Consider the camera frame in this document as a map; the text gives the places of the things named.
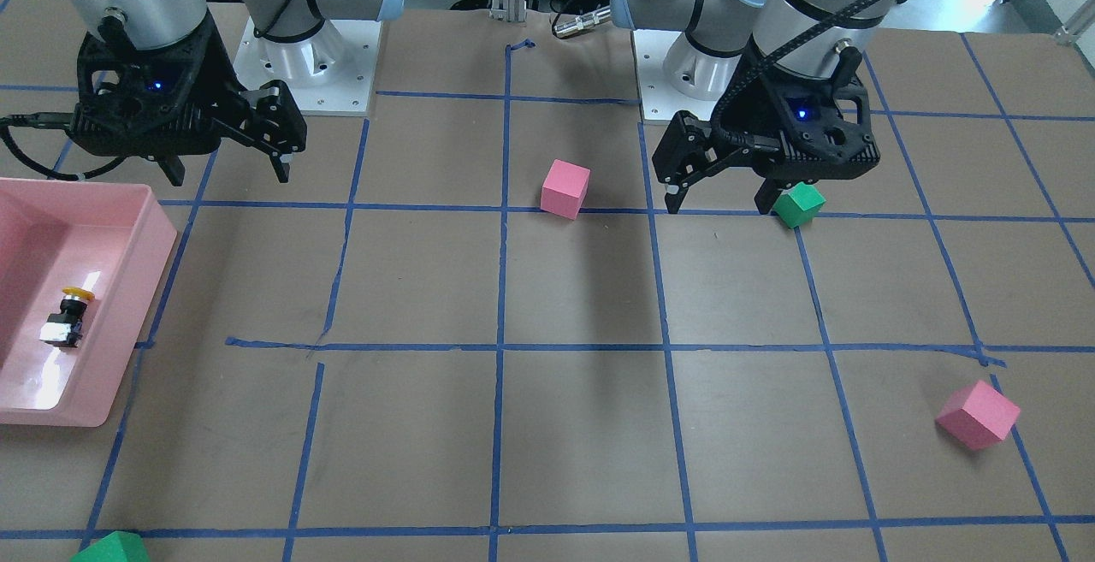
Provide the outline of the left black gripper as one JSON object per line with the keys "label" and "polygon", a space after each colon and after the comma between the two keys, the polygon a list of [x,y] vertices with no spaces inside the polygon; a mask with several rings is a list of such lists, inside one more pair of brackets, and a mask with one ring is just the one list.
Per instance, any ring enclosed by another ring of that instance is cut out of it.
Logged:
{"label": "left black gripper", "polygon": [[858,48],[845,48],[821,80],[774,64],[731,99],[718,127],[677,111],[652,156],[667,211],[679,213],[692,185],[730,167],[765,179],[754,207],[769,215],[791,181],[853,180],[879,165],[862,62]]}

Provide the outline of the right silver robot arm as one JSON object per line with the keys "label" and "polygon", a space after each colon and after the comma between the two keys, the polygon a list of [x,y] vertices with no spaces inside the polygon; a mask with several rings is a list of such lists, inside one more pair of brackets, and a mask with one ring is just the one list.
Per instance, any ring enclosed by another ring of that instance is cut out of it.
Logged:
{"label": "right silver robot arm", "polygon": [[243,0],[251,47],[263,78],[246,83],[231,62],[206,0],[69,0],[85,22],[77,58],[78,102],[70,113],[11,116],[12,127],[59,129],[106,164],[62,173],[18,152],[39,174],[65,181],[97,179],[130,157],[159,165],[183,184],[181,160],[210,154],[231,139],[269,157],[278,181],[291,157],[306,152],[304,110],[297,91],[358,82],[360,51],[337,21],[399,19],[405,0]]}

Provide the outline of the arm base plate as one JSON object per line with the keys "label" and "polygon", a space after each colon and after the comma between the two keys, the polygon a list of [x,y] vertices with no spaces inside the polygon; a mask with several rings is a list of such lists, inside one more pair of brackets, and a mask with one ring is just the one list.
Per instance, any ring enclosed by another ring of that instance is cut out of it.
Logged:
{"label": "arm base plate", "polygon": [[658,28],[634,28],[632,46],[635,74],[639,91],[642,124],[668,125],[678,110],[691,111],[700,119],[708,119],[715,101],[688,98],[678,91],[665,74],[662,64],[680,33]]}
{"label": "arm base plate", "polygon": [[325,21],[310,38],[276,43],[255,37],[247,21],[232,64],[249,89],[284,81],[306,116],[366,117],[383,28],[380,21]]}

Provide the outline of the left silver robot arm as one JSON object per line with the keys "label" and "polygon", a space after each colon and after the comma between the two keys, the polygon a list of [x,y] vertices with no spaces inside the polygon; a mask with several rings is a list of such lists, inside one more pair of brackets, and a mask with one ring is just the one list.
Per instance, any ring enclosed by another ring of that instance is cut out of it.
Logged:
{"label": "left silver robot arm", "polygon": [[747,167],[763,179],[766,214],[802,183],[853,180],[880,162],[858,68],[895,0],[610,0],[619,28],[680,33],[669,74],[696,58],[734,72],[704,92],[708,117],[677,110],[654,149],[668,213],[698,181]]}

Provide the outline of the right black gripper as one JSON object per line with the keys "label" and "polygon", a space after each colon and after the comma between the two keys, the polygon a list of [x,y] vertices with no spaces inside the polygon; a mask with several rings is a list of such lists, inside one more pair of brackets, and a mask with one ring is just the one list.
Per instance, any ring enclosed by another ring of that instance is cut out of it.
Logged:
{"label": "right black gripper", "polygon": [[244,130],[279,183],[289,182],[293,156],[306,152],[304,114],[285,81],[244,90],[214,18],[160,49],[137,49],[120,16],[103,16],[97,30],[105,39],[88,33],[77,58],[74,144],[99,157],[154,157],[181,187],[181,156],[208,154]]}

